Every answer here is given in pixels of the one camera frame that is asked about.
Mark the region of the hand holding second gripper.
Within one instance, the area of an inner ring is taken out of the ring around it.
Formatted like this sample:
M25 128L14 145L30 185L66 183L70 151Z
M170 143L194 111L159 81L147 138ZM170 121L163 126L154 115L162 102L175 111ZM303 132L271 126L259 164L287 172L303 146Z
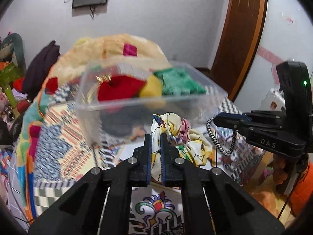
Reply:
M286 158L280 155L273 156L273 181L275 185L281 185L288 177L284 171Z

